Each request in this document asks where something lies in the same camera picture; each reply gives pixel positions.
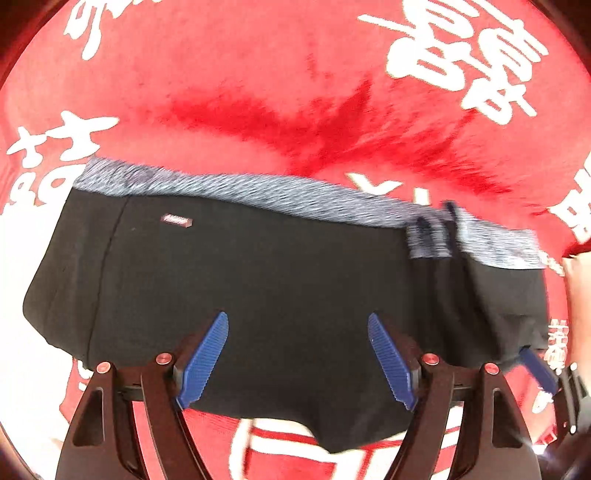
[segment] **heathered gray waistband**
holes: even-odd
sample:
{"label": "heathered gray waistband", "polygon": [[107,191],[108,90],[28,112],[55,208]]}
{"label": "heathered gray waistband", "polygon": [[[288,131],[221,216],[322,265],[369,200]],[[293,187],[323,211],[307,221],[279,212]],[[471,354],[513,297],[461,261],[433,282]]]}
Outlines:
{"label": "heathered gray waistband", "polygon": [[[189,175],[91,157],[73,187],[110,196],[197,196],[326,222],[408,227],[412,258],[450,256],[443,222],[453,220],[453,215],[447,209],[437,210],[320,180],[262,174]],[[433,237],[430,248],[425,248],[425,242],[419,240],[415,230],[420,217],[430,226]],[[542,268],[533,232],[511,231],[476,219],[463,209],[456,209],[456,217],[463,250],[479,262],[500,268]]]}

